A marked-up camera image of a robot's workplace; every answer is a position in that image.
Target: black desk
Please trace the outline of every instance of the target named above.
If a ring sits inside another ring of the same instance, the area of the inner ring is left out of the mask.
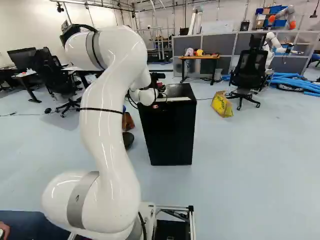
[[[212,79],[211,79],[210,85],[213,85],[215,81],[217,61],[219,58],[220,58],[220,54],[215,54],[211,56],[180,56],[179,59],[182,60],[182,80],[180,81],[180,83],[182,84],[187,78],[187,76],[185,76],[185,61],[191,60],[191,59],[201,59],[201,60],[212,61],[213,70],[212,70]]]
[[[77,66],[69,66],[69,67],[62,68],[61,70],[76,73],[80,77],[84,88],[89,87],[89,83],[86,79],[86,75],[91,74],[91,73],[99,74],[102,72],[102,71],[84,70],[84,69],[77,67]]]
[[[36,76],[37,73],[36,72],[33,72],[33,73],[26,73],[26,74],[22,74],[22,73],[19,73],[18,75],[15,75],[15,76],[12,76],[13,79],[17,79],[25,88],[25,90],[27,90],[27,92],[29,93],[30,95],[30,99],[28,100],[29,102],[32,102],[32,103],[41,103],[42,101],[38,100],[36,98],[36,96],[34,95],[34,93],[32,92],[32,89],[30,88],[30,79],[34,76]]]
[[[189,83],[167,84],[167,98],[138,103],[151,165],[191,165],[197,100]]]

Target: black strap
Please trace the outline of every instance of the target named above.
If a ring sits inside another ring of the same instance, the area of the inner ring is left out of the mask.
[[[104,108],[95,108],[95,107],[80,107],[80,108],[77,108],[76,110],[77,110],[78,112],[81,111],[81,110],[93,110],[93,111],[110,112],[110,113],[121,114],[121,115],[124,114],[122,111],[111,110],[111,109],[104,109]]]
[[[98,65],[100,66],[100,68],[102,68],[103,70],[105,70],[105,68],[101,65],[101,63],[99,62],[98,58],[97,58],[97,55],[96,55],[96,52],[95,52],[95,37],[97,36],[98,32],[95,31],[93,33],[93,36],[92,36],[92,51],[93,51],[93,55],[94,55],[94,58],[96,60],[96,62],[98,63]]]

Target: chair base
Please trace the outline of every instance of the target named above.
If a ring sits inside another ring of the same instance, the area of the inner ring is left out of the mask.
[[[256,108],[260,108],[260,104],[261,104],[259,101],[255,101],[252,99],[252,93],[241,94],[241,93],[231,92],[230,96],[228,96],[227,99],[239,99],[239,106],[236,108],[238,111],[242,107],[242,100],[243,99],[245,99],[251,103],[256,104],[256,106],[255,106]]]
[[[1,91],[7,91],[7,90],[9,90],[9,91],[11,91],[13,88],[11,87],[11,86],[2,86],[1,84],[0,84],[0,92]]]
[[[59,113],[60,112],[60,109],[63,109],[64,108],[64,110],[61,112],[61,114],[60,114],[60,116],[62,117],[62,118],[64,118],[65,117],[65,113],[68,111],[68,110],[70,110],[70,108],[71,107],[73,107],[73,108],[76,108],[76,107],[78,107],[78,108],[80,108],[80,103],[81,102],[81,97],[79,97],[77,100],[72,100],[71,98],[68,98],[68,102],[67,103],[65,103],[65,104],[63,104],[62,106],[58,106],[58,107],[56,107],[55,108],[55,112],[56,113]]]

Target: blue container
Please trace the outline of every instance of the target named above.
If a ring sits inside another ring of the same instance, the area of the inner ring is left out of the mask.
[[[264,27],[271,26],[271,24],[269,24],[268,19],[264,20],[264,22],[263,22],[263,26],[264,26]]]
[[[278,5],[278,6],[271,6],[270,7],[270,14],[277,14],[278,12],[280,12],[282,5]]]
[[[258,15],[258,14],[262,14],[264,12],[264,9],[263,8],[257,8],[255,10],[255,15]]]
[[[287,20],[275,20],[273,26],[274,27],[284,27],[286,25]]]

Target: wooden table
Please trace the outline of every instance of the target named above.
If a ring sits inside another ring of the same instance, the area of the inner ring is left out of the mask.
[[[180,83],[182,84],[187,78],[187,76],[185,76],[185,61],[191,60],[191,59],[202,59],[202,60],[212,60],[213,70],[212,70],[212,79],[211,79],[210,85],[213,85],[215,81],[217,61],[219,58],[220,58],[220,54],[215,54],[210,56],[180,56],[179,59],[182,60],[182,80],[180,81]]]

